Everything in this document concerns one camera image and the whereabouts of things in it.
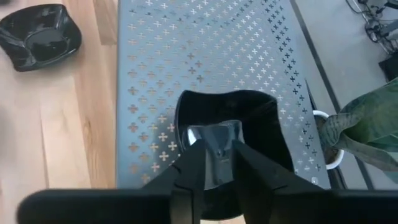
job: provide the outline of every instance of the metal tabletop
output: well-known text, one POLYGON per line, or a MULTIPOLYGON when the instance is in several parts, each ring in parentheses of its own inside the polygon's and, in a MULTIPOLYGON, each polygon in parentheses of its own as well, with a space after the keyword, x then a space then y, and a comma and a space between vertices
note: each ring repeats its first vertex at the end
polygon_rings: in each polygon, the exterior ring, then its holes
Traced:
POLYGON ((184 90, 259 90, 277 98, 294 171, 330 188, 296 57, 288 1, 119 1, 117 174, 139 188, 176 160, 184 90))

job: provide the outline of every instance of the black bowl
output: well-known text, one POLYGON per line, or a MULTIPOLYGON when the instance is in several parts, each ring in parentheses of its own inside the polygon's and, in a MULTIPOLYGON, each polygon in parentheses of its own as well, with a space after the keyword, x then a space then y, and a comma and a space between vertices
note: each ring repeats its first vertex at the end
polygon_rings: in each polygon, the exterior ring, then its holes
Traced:
POLYGON ((0 46, 18 72, 59 62, 80 45, 81 32, 62 4, 27 7, 0 21, 0 46))
MULTIPOLYGON (((224 94, 184 91, 178 99, 175 127, 182 153, 184 133, 191 125, 210 125, 227 120, 242 122, 249 147, 293 172, 293 162, 280 129, 277 100, 263 92, 240 90, 224 94)), ((242 214, 233 181, 205 190, 202 219, 224 220, 242 214)))

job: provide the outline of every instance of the white planter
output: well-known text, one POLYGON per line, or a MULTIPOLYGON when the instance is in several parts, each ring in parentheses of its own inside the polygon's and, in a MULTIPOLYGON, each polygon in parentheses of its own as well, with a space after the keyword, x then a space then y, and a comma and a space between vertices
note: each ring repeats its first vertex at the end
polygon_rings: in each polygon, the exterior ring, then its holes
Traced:
MULTIPOLYGON (((325 119, 327 119, 329 117, 329 115, 327 113, 322 112, 322 111, 317 111, 317 110, 313 111, 313 115, 314 116, 320 116, 320 117, 325 118, 325 119)), ((329 164, 326 164, 326 169, 330 170, 330 169, 336 168, 341 163, 341 161, 343 160, 343 156, 344 156, 344 150, 339 149, 338 153, 337 153, 337 156, 335 157, 335 160, 333 162, 329 163, 329 164)))

